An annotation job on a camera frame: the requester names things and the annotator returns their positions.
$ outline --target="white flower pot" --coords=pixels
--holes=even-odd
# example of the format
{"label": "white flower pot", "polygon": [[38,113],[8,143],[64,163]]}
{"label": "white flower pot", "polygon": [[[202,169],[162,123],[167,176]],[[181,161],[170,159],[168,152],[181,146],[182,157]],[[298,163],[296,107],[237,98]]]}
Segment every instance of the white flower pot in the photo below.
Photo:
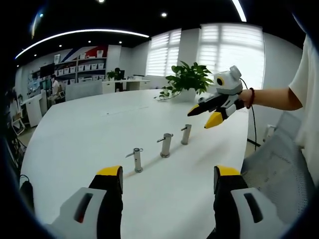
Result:
{"label": "white flower pot", "polygon": [[181,102],[194,102],[195,96],[196,91],[194,88],[191,88],[189,90],[182,90],[176,98]]}

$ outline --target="white table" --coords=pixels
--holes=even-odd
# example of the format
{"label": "white table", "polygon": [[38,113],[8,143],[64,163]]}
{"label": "white table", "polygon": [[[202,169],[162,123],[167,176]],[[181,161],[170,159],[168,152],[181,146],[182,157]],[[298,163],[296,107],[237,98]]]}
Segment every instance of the white table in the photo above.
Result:
{"label": "white table", "polygon": [[[96,172],[122,165],[123,239],[206,238],[215,226],[213,167],[240,170],[248,112],[235,112],[223,124],[204,129],[206,112],[187,117],[191,103],[157,102],[160,90],[120,92],[57,104],[35,130],[21,174],[33,185],[36,215],[52,223],[59,209]],[[188,145],[181,145],[186,123]],[[173,133],[171,156],[161,158],[164,133]],[[140,147],[143,172],[125,156]]]}
{"label": "white table", "polygon": [[126,84],[127,91],[137,91],[149,89],[149,80],[120,80],[120,81],[103,81],[102,89],[103,94],[113,93],[115,91],[114,83]]}

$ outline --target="gray chair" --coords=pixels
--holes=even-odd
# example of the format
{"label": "gray chair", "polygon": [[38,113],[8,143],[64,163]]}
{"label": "gray chair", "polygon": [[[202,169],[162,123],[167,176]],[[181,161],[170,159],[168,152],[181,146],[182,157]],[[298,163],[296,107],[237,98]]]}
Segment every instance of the gray chair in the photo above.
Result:
{"label": "gray chair", "polygon": [[315,186],[307,163],[295,143],[300,121],[284,112],[272,137],[244,159],[241,174],[277,208],[278,217],[292,224],[306,208]]}
{"label": "gray chair", "polygon": [[90,81],[67,85],[65,87],[65,100],[71,101],[88,96],[102,94],[102,82]]}

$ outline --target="white t-shirt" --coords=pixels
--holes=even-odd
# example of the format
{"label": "white t-shirt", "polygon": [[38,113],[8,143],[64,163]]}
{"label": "white t-shirt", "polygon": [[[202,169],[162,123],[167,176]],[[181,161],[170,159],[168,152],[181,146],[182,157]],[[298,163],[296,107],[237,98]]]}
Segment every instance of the white t-shirt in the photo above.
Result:
{"label": "white t-shirt", "polygon": [[53,95],[58,94],[59,86],[60,86],[59,82],[57,80],[54,80],[52,84]]}
{"label": "white t-shirt", "polygon": [[319,53],[306,36],[299,69],[289,88],[305,110],[297,143],[304,147],[309,173],[314,184],[319,185]]}

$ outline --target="mesh chair back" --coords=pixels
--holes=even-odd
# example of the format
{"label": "mesh chair back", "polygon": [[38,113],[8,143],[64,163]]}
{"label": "mesh chair back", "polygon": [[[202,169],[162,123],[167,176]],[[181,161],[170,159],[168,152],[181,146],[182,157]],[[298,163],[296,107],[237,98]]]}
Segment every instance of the mesh chair back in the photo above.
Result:
{"label": "mesh chair back", "polygon": [[276,125],[276,130],[288,135],[291,139],[295,140],[297,137],[301,121],[293,116],[291,113],[284,111]]}
{"label": "mesh chair back", "polygon": [[273,136],[244,160],[241,173],[249,187],[257,188],[276,205],[278,217],[291,224],[307,206],[315,186],[292,139],[298,130],[290,130],[284,119],[291,120],[289,125],[297,125],[285,114]]}

